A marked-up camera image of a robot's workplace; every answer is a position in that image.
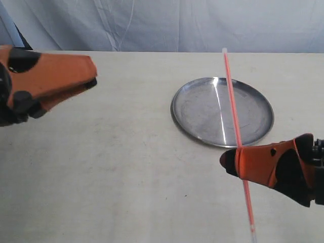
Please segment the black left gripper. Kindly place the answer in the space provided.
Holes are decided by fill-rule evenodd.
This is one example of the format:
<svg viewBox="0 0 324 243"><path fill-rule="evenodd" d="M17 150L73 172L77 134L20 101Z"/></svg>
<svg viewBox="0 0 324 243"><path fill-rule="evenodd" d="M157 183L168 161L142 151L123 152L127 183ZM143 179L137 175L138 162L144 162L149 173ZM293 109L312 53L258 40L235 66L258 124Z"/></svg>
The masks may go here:
<svg viewBox="0 0 324 243"><path fill-rule="evenodd" d="M90 56L1 46L1 126L40 118L96 85L97 68Z"/></svg>

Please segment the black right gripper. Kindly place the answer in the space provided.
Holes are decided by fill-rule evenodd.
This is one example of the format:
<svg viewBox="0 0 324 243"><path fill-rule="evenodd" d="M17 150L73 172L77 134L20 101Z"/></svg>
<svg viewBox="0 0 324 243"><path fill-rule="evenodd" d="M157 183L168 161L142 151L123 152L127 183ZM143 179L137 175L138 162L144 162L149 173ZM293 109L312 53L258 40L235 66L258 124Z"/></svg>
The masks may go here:
<svg viewBox="0 0 324 243"><path fill-rule="evenodd" d="M311 133L292 140L230 149L220 164L230 175L254 182L309 207L323 205L323 140Z"/></svg>

